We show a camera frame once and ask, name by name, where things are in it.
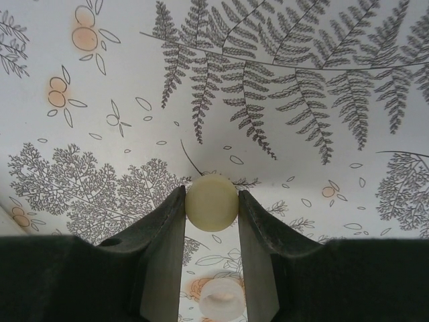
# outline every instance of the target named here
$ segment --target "fern frond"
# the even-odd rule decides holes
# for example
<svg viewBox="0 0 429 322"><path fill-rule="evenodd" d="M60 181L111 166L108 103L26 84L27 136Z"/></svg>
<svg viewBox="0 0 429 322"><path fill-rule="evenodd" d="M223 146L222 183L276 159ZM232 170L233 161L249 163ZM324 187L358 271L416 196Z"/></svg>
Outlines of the fern frond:
<svg viewBox="0 0 429 322"><path fill-rule="evenodd" d="M165 109L170 95L173 93L173 90L177 89L177 84L182 84L181 78L186 76L184 71L190 68L190 64L193 61L192 57L196 53L185 46L172 42L164 42L162 48L168 49L164 51L167 74L164 75L166 80L164 82L161 102L161 107Z"/></svg>
<svg viewBox="0 0 429 322"><path fill-rule="evenodd" d="M407 13L410 0L400 0L399 5L393 9L393 14L383 20L382 26L376 27L376 34L371 34L368 39L372 44L362 44L361 50L366 55L354 55L353 59L359 65L371 67L389 66L398 60L398 46L396 38L400 32L402 22Z"/></svg>
<svg viewBox="0 0 429 322"><path fill-rule="evenodd" d="M219 54L204 52L204 58L194 59L194 62L203 65L203 67L192 67L197 76L190 77L192 81L199 83L192 86L194 90L192 96L195 99L191 104L194 106L192 119L194 120L196 139L199 144L202 144L203 119L212 105L211 99L215 98L214 92L219 90L217 84L223 82L215 73L222 71L223 65L228 64L229 60Z"/></svg>
<svg viewBox="0 0 429 322"><path fill-rule="evenodd" d="M393 67L379 73L375 79L385 80L385 83L374 91L382 93L377 101L386 101L384 109L389 111L390 133L395 134L405 116L404 109L413 74L405 67Z"/></svg>
<svg viewBox="0 0 429 322"><path fill-rule="evenodd" d="M324 103L313 100L314 98L325 98L323 93L324 77L318 72L297 68L294 74L277 77L273 82L289 85L280 92L268 95L269 98L283 99L297 95L296 98L286 105L277 107L278 111L287 112L304 106L304 109L297 116L286 122L286 124L298 125L301 123L302 127L296 133L305 134L310 132L306 141L311 142L317 139L313 146L319 148L322 163L329 163L329 158L332 157L331 152L334 151L330 147L332 140L328 138L332 135L332 132L325 130L330 127L330 124L322 120L328 119L330 116L327 113L317 111L317 109L327 109Z"/></svg>
<svg viewBox="0 0 429 322"><path fill-rule="evenodd" d="M164 2L156 1L156 19L152 34L159 39L177 42L179 39L176 35L177 32L170 10L167 10Z"/></svg>
<svg viewBox="0 0 429 322"><path fill-rule="evenodd" d="M407 36L408 45L402 46L405 56L400 60L404 64L421 63L429 58L429 7L412 27L411 35Z"/></svg>
<svg viewBox="0 0 429 322"><path fill-rule="evenodd" d="M334 87L328 93L339 96L332 108L341 107L339 117L344 117L343 123L349 124L359 151L365 147L368 138L368 97L371 96L368 89L374 87L371 79L371 74L366 71L347 70L326 83L328 87Z"/></svg>
<svg viewBox="0 0 429 322"><path fill-rule="evenodd" d="M193 48L213 48L213 44L206 40L210 39L205 32L208 26L207 0L191 0L191 3L185 24L179 31L180 39Z"/></svg>
<svg viewBox="0 0 429 322"><path fill-rule="evenodd" d="M414 76L418 77L416 84L420 85L417 89L423 91L423 97L429 104L429 63L423 65Z"/></svg>
<svg viewBox="0 0 429 322"><path fill-rule="evenodd" d="M209 19L206 32L208 37L215 46L222 48L223 54L255 58L259 43L255 32L259 31L260 23L266 22L264 13L275 11L269 1L272 0L248 1L250 7L243 0L232 0L232 5L222 1L223 14L212 7L212 19Z"/></svg>
<svg viewBox="0 0 429 322"><path fill-rule="evenodd" d="M375 9L379 8L379 0L369 2L360 1L359 7L349 7L349 13L340 12L340 21L331 20L330 26L334 30L336 40L324 30L320 30L320 38L314 39L318 54L315 60L318 68L329 68L349 64L348 55L356 54L356 47L360 44L358 36L366 34L365 29L371 25L369 19L377 14Z"/></svg>
<svg viewBox="0 0 429 322"><path fill-rule="evenodd" d="M277 14L280 28L272 21L267 23L267 31L259 29L259 39L265 51L273 57L273 64L299 64L305 62L311 55L307 46L314 33L314 26L319 24L319 17L325 14L329 0L297 0L302 13L288 7L286 14Z"/></svg>
<svg viewBox="0 0 429 322"><path fill-rule="evenodd" d="M233 84L222 87L222 91L238 95L237 98L223 99L223 101L229 106L240 107L240 110L235 112L230 121L240 121L239 129L247 128L246 136L251 137L254 142L261 146L263 151L276 159L267 142L265 131L261 127L264 125L262 118L265 107L260 103L252 103L252 101L267 99L264 93L268 92L269 89L264 84L270 82L268 77L273 76L273 72L262 64L248 61L225 64L223 70L225 73L221 78L224 81L232 81Z"/></svg>

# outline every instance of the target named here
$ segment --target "white cylindrical cap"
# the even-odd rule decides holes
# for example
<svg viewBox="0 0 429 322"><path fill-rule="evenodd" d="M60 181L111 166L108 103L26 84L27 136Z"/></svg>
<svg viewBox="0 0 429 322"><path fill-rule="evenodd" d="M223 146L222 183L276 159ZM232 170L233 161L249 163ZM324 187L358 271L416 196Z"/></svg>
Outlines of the white cylindrical cap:
<svg viewBox="0 0 429 322"><path fill-rule="evenodd" d="M240 317L244 310L244 292L235 279L215 278L202 287L200 311L205 317L227 322Z"/></svg>
<svg viewBox="0 0 429 322"><path fill-rule="evenodd" d="M235 186L220 174L196 179L186 193L185 210L190 222L203 231L220 231L230 226L239 210Z"/></svg>

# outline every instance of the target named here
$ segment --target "plastic cap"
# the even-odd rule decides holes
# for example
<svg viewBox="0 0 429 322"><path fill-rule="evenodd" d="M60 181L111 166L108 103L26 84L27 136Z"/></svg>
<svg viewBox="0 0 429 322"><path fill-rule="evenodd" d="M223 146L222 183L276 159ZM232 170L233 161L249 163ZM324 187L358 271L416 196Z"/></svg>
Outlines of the plastic cap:
<svg viewBox="0 0 429 322"><path fill-rule="evenodd" d="M232 321L244 310L243 289L235 279L215 278L203 286L200 311L205 317L220 322Z"/></svg>

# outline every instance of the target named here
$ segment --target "tree illustration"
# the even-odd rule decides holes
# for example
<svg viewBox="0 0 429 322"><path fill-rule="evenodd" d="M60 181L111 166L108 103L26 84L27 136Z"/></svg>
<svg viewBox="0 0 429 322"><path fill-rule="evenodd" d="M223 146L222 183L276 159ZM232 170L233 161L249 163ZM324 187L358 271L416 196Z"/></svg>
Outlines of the tree illustration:
<svg viewBox="0 0 429 322"><path fill-rule="evenodd" d="M153 211L170 193L190 178L178 178L167 164L152 159L117 178L110 164L100 166L91 152L75 144L54 149L52 163L31 143L19 155L10 156L11 183L30 207L52 215L66 213L68 230L99 244Z"/></svg>
<svg viewBox="0 0 429 322"><path fill-rule="evenodd" d="M382 220L396 219L403 230L420 229L429 237L429 167L421 154L393 152L387 177L379 185L377 211Z"/></svg>

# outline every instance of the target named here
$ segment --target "curved stem line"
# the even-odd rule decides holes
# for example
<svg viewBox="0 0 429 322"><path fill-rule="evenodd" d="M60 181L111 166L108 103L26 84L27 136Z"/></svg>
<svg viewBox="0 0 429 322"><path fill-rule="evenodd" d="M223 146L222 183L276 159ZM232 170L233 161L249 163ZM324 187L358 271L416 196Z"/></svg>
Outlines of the curved stem line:
<svg viewBox="0 0 429 322"><path fill-rule="evenodd" d="M196 167L196 165L195 165L195 163L193 163L193 161L190 159L190 157L189 157L189 155L188 155L188 153L186 152L186 150L185 150L185 147L184 147L184 145L183 145L183 141L182 140L180 140L180 144L182 144L182 149L183 149L183 152L185 153L185 156L187 157L187 159L189 160L189 162L191 163L191 165L195 168L195 170L201 175L201 176L204 176L203 175L203 173Z"/></svg>

